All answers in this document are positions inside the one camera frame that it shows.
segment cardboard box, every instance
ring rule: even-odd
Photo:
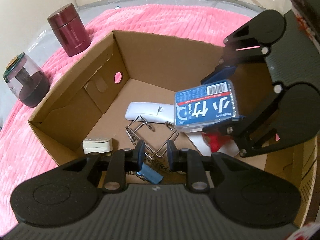
[[[49,91],[35,109],[29,123],[52,158],[61,165],[83,155],[86,137],[111,137],[114,150],[132,148],[124,118],[130,102],[173,104],[174,93],[195,87],[211,73],[223,53],[212,44],[147,33],[113,31],[91,48]],[[116,84],[114,77],[123,79]],[[240,65],[231,81],[234,84],[240,114],[248,115],[272,91],[266,64]],[[154,124],[155,133],[139,130],[140,135],[158,148],[170,131]],[[180,134],[177,148],[194,146]],[[299,187],[305,177],[303,164],[310,164],[303,145],[263,156],[241,159],[253,166],[281,175]],[[290,171],[285,168],[291,165]],[[128,176],[128,182],[142,182]],[[164,174],[163,183],[183,183],[185,176]],[[301,211],[306,214],[307,208]]]

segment red stripe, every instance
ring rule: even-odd
[[[184,102],[178,103],[178,106],[182,106],[185,104],[189,104],[189,103],[193,103],[193,102],[197,102],[197,101],[201,101],[201,100],[206,100],[206,99],[211,99],[211,98],[216,98],[216,97],[223,97],[223,96],[227,96],[229,94],[230,94],[230,92],[224,92],[224,93],[215,94],[215,95],[211,95],[211,96],[205,96],[202,98],[192,99],[189,101],[184,101]]]

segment white remote control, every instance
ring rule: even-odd
[[[148,122],[164,123],[174,121],[173,105],[149,103],[149,102],[131,102],[128,106],[125,118],[134,120],[142,115]]]

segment pink fleece fabric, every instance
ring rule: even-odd
[[[88,49],[112,30],[177,36],[223,46],[223,39],[249,20],[237,13],[199,6],[150,4],[106,10],[86,26],[92,40]],[[83,53],[68,57],[58,49],[48,59],[42,69],[51,87]],[[57,166],[28,125],[32,112],[18,101],[0,133],[0,235],[17,224],[10,207],[13,189]]]

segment barcode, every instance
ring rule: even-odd
[[[207,87],[208,96],[223,93],[223,92],[228,92],[227,83],[221,83],[221,84]]]

